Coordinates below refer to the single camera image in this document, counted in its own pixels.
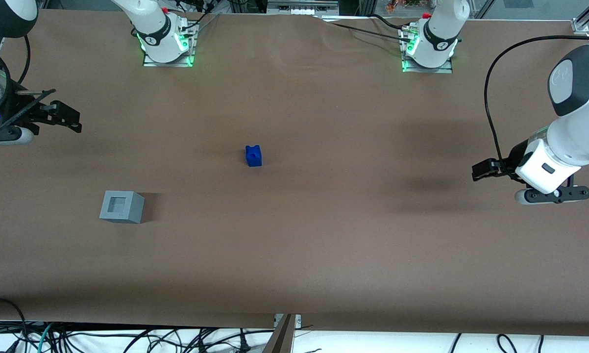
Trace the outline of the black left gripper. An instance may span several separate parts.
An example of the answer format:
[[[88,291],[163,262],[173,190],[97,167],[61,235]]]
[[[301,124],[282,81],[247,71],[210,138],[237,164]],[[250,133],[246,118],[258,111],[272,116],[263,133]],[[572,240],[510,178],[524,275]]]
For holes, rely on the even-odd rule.
[[[522,141],[510,150],[507,158],[490,158],[490,162],[474,164],[472,166],[473,181],[496,176],[497,171],[506,171],[508,174],[514,174],[525,155],[527,146],[528,141]]]

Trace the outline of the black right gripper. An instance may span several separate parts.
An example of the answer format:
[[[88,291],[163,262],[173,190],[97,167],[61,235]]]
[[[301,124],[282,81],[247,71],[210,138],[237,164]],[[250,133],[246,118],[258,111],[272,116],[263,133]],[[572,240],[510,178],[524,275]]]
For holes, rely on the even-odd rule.
[[[48,96],[50,93],[6,94],[0,100],[0,130],[19,124],[42,123],[81,133],[81,114],[61,101],[42,103]]]

